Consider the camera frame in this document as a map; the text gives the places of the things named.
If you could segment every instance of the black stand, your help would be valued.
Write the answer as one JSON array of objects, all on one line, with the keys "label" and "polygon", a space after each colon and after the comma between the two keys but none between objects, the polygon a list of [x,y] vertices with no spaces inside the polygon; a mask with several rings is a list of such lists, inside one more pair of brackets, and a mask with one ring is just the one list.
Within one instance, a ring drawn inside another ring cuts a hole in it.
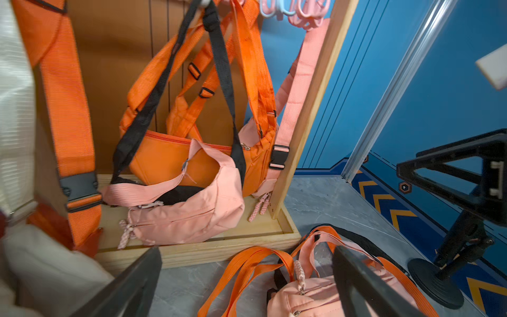
[{"label": "black stand", "polygon": [[[483,159],[482,174],[477,174],[446,163],[478,156]],[[484,255],[494,244],[484,229],[484,220],[507,226],[507,129],[471,137],[416,154],[416,159],[397,165],[399,178],[430,193],[443,197],[463,208],[462,213],[447,233],[433,263],[413,259],[409,272],[432,299],[439,304],[458,309],[463,306],[463,294],[450,277],[469,262]],[[477,184],[465,194],[418,175],[415,170],[436,170]]]}]

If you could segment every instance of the wooden rack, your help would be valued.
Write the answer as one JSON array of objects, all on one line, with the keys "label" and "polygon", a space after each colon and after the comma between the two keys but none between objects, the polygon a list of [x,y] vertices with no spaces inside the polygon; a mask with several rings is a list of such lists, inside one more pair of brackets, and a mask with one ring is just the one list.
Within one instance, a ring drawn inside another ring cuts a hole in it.
[{"label": "wooden rack", "polygon": [[[245,198],[245,212],[236,228],[206,242],[161,246],[164,268],[227,260],[253,245],[287,250],[298,243],[301,236],[283,201],[345,40],[357,2],[358,0],[335,1],[319,61],[291,141],[291,151],[273,191],[270,212],[258,215],[255,221],[249,223],[247,218],[256,201],[252,197]],[[184,2],[173,0],[145,2],[89,0],[69,3],[68,12],[73,21],[83,81],[90,105],[99,187],[107,185],[111,179],[108,173],[111,170],[112,153],[119,139],[117,124],[126,106],[126,93],[152,56],[177,32],[185,5]],[[182,69],[186,69],[193,57],[194,54],[191,54]],[[185,74],[180,72],[182,80],[169,83],[162,96],[161,106],[157,109],[156,118],[153,120],[153,130],[165,132],[165,117],[184,82]],[[239,89],[242,87],[242,79],[234,63],[232,72],[237,105],[242,107],[236,110],[237,125],[241,128],[247,99],[245,91]],[[40,83],[37,71],[35,74],[36,81]],[[207,73],[203,73],[202,77],[206,78]],[[48,118],[40,88],[38,85],[35,188],[40,200],[50,203],[61,215],[65,215],[63,206],[66,197],[60,191],[55,173],[56,161],[51,151]],[[196,91],[189,91],[190,95],[192,93],[193,96],[197,94]],[[212,98],[206,104],[201,117],[206,118],[208,122],[211,121],[210,118],[224,120],[224,129],[231,131],[231,123],[227,123],[230,119],[215,115],[221,110],[224,110],[222,113],[227,111],[225,103],[220,98],[222,97]],[[228,145],[232,142],[231,135],[212,131],[206,126],[205,121],[198,120],[197,125],[207,143]],[[133,175],[123,177],[135,178]],[[118,221],[125,219],[126,215],[127,208],[124,207],[102,208],[100,225],[104,228],[104,234],[101,237],[100,251],[96,260],[111,273],[122,271],[145,251],[145,247],[138,240],[131,241],[124,250],[116,249],[123,233]]]}]

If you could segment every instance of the pink hook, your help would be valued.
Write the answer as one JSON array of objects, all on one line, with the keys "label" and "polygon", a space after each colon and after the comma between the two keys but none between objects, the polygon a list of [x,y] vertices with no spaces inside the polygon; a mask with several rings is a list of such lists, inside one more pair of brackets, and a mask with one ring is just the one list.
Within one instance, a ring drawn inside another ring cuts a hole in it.
[{"label": "pink hook", "polygon": [[303,8],[301,8],[301,3],[302,0],[297,0],[297,2],[292,0],[291,11],[296,7],[296,14],[288,18],[289,23],[306,31],[320,27],[329,10],[330,0],[306,0]]}]

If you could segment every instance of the brown wall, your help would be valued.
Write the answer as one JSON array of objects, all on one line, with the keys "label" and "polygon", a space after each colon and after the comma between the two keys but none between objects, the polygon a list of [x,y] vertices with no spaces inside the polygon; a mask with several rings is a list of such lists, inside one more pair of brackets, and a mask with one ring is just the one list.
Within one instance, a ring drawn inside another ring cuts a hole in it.
[{"label": "brown wall", "polygon": [[[187,3],[177,0],[69,1],[68,12],[90,107],[98,173],[112,172],[113,151],[119,140],[118,125],[127,107],[128,90],[151,58],[177,33],[187,7]],[[220,12],[226,13],[227,8],[220,8]],[[165,133],[165,119],[186,79],[188,63],[196,53],[197,49],[184,64],[185,71],[180,70],[168,84],[151,130]],[[236,123],[240,128],[247,97],[235,62],[232,72]],[[189,103],[199,90],[200,86],[186,93]],[[205,142],[232,143],[231,117],[221,91],[208,101],[197,125]]]}]

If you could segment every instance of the wooden frame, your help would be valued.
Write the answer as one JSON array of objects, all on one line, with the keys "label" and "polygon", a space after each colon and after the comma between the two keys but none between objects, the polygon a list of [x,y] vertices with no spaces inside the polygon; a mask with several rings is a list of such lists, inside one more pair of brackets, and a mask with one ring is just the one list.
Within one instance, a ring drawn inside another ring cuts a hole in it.
[{"label": "wooden frame", "polygon": [[[257,201],[251,196],[245,198],[245,212],[236,228],[206,242],[161,246],[160,252],[164,268],[228,260],[239,251],[254,245],[288,250],[299,242],[301,236],[283,205],[283,201],[345,40],[357,2],[358,0],[336,1],[333,7],[328,33],[294,131],[285,170],[282,171],[273,191],[269,206],[270,212],[257,215],[253,222],[248,222],[247,218]],[[39,201],[50,203],[59,214],[65,216],[66,197],[60,191],[58,178],[54,172],[56,161],[51,151],[51,139],[47,137],[48,129],[43,128],[44,121],[44,116],[38,117],[35,188]],[[135,178],[133,175],[122,176]],[[111,175],[99,174],[99,188],[107,185],[110,179]],[[100,225],[104,229],[104,233],[101,237],[96,260],[111,273],[121,272],[146,250],[139,240],[132,240],[124,250],[116,249],[123,234],[118,221],[125,219],[127,212],[125,207],[103,206],[102,208]]]},{"label": "wooden frame", "polygon": [[305,103],[301,109],[298,123],[292,136],[290,152],[285,162],[285,169],[280,173],[276,182],[273,194],[271,195],[271,204],[269,212],[273,219],[280,214],[283,201],[287,195],[292,177],[298,167],[299,159],[305,148],[306,140],[317,115],[320,102],[324,97],[329,79],[335,68],[336,60],[347,35],[350,22],[354,16],[355,8],[359,0],[340,1],[336,0],[331,12],[331,21],[328,31],[325,35],[324,44],[320,51],[317,67],[313,74],[312,83],[308,89]]}]

